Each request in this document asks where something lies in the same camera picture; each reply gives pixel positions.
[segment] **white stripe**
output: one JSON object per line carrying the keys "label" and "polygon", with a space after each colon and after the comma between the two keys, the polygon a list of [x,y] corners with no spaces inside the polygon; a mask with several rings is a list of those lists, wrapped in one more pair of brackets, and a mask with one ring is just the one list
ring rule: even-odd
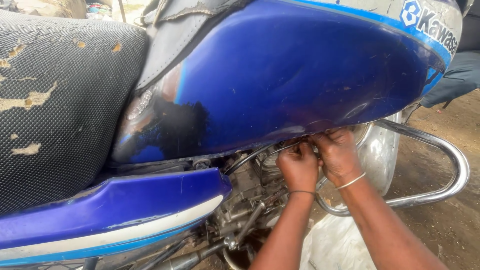
{"label": "white stripe", "polygon": [[0,250],[0,260],[26,258],[58,252],[73,251],[100,245],[108,245],[131,239],[153,235],[168,229],[187,224],[211,213],[222,202],[219,195],[209,201],[185,211],[158,220],[142,223],[107,233],[94,234],[73,239],[12,247]]}

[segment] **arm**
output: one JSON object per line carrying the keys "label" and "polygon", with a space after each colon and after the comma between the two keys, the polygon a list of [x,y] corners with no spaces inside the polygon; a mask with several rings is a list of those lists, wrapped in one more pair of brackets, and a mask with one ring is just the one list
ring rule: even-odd
{"label": "arm", "polygon": [[[310,137],[326,177],[342,186],[362,174],[352,132],[346,128]],[[402,223],[366,176],[340,189],[378,270],[447,270]]]}
{"label": "arm", "polygon": [[[283,150],[278,155],[276,164],[283,172],[290,192],[315,191],[318,165],[310,144],[302,142],[299,147]],[[309,193],[290,194],[287,206],[249,270],[299,268],[303,236],[313,201],[314,197]]]}

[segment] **worn seat cover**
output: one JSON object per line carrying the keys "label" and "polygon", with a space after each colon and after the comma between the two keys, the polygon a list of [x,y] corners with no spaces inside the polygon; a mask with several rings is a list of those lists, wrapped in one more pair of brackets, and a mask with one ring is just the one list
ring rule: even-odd
{"label": "worn seat cover", "polygon": [[146,48],[133,25],[0,10],[0,214],[91,183]]}

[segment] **kawasaki logo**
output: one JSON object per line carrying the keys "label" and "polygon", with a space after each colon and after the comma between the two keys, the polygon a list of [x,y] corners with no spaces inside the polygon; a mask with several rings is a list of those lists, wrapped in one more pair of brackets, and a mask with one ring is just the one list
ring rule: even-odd
{"label": "kawasaki logo", "polygon": [[448,30],[448,27],[442,24],[436,17],[437,13],[423,8],[416,28],[437,40],[450,54],[453,54],[458,45],[458,41],[452,32]]}

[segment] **crash bar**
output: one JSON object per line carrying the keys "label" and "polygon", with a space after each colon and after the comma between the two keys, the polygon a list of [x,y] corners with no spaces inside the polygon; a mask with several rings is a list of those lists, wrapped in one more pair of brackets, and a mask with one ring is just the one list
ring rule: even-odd
{"label": "crash bar", "polygon": [[[454,169],[452,179],[441,189],[386,201],[391,208],[406,208],[446,200],[455,196],[465,188],[468,183],[468,178],[470,177],[470,167],[467,158],[456,146],[432,134],[386,119],[380,119],[373,123],[384,129],[391,130],[440,149],[451,160]],[[340,217],[350,216],[348,209],[333,208],[319,195],[316,196],[316,201],[320,207],[329,214]]]}

